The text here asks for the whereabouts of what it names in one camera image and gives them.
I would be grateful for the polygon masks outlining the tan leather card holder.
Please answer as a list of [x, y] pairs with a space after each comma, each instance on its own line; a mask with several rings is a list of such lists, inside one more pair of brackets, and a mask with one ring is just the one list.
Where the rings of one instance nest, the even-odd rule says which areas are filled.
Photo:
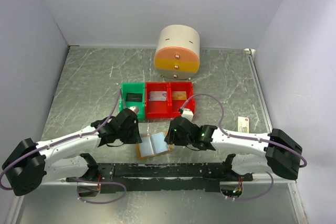
[[141, 137], [142, 142], [136, 144], [138, 159], [143, 160], [171, 152], [173, 147], [165, 141], [166, 135], [167, 131], [164, 131]]

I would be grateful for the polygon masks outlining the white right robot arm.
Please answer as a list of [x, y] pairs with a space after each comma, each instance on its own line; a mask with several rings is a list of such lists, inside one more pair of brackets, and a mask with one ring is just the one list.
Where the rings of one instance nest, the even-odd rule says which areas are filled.
[[178, 116], [170, 122], [165, 142], [191, 145], [200, 151], [231, 151], [235, 154], [233, 162], [223, 167], [223, 176], [230, 181], [240, 174], [263, 172], [296, 180], [299, 169], [307, 164], [302, 157], [302, 147], [280, 129], [262, 134], [239, 133], [214, 125], [198, 126]]

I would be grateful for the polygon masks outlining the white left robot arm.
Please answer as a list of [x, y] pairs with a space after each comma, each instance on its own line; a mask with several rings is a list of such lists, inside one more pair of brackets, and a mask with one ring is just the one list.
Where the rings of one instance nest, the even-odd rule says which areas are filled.
[[90, 153], [101, 146], [120, 140], [123, 144], [141, 143], [138, 126], [139, 109], [125, 108], [117, 116], [97, 120], [89, 126], [64, 137], [34, 142], [27, 138], [19, 142], [2, 165], [1, 177], [6, 177], [16, 196], [31, 193], [41, 184], [61, 178], [79, 177], [87, 182], [98, 177], [98, 164]]

